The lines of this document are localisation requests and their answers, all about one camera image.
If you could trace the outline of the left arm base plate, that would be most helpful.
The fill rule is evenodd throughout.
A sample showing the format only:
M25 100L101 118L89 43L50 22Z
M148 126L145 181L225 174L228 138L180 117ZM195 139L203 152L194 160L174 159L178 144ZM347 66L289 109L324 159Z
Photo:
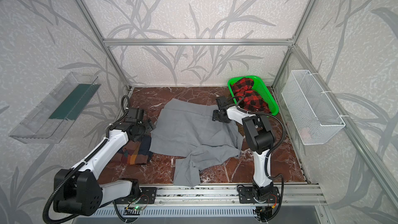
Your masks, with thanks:
M143 187L140 188L141 194L139 197L126 197L123 200L124 204L154 204L156 195L157 195L157 187Z

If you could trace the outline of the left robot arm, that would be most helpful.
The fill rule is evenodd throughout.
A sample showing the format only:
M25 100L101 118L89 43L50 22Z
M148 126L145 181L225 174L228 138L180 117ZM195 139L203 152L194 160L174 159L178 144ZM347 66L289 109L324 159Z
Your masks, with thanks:
M47 206L57 213L90 216L98 208L120 198L138 199L141 190L135 179L99 184L98 178L113 156L128 142L140 141L155 129L140 108L126 109L123 118L111 124L103 140L70 169L54 177L54 192Z

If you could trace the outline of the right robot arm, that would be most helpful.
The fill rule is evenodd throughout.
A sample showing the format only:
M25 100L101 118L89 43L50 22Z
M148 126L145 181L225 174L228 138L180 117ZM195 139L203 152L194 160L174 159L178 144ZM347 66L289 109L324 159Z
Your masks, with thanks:
M235 121L242 125L246 142L254 155L254 175L251 191L244 194L243 202L274 203L280 201L278 188L271 177L271 151L276 135L268 120L273 115L264 112L252 112L229 102L225 96L216 98L217 110L213 111L213 121L230 123Z

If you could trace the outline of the grey long sleeve shirt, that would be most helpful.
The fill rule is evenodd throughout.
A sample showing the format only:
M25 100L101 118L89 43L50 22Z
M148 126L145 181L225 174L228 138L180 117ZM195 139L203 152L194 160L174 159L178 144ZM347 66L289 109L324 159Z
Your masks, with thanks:
M234 121L213 121L216 109L172 99L161 110L150 151L177 157L174 185L195 187L201 183L200 171L240 156L243 136Z

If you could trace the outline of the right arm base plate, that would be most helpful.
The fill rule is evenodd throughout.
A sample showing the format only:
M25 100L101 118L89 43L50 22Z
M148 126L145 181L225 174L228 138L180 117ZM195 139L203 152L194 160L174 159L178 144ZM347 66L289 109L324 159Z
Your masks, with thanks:
M277 187L273 187L270 194L265 195L259 199L255 198L253 187L238 185L236 187L238 192L239 203L241 204L273 204L276 205L279 202L280 193Z

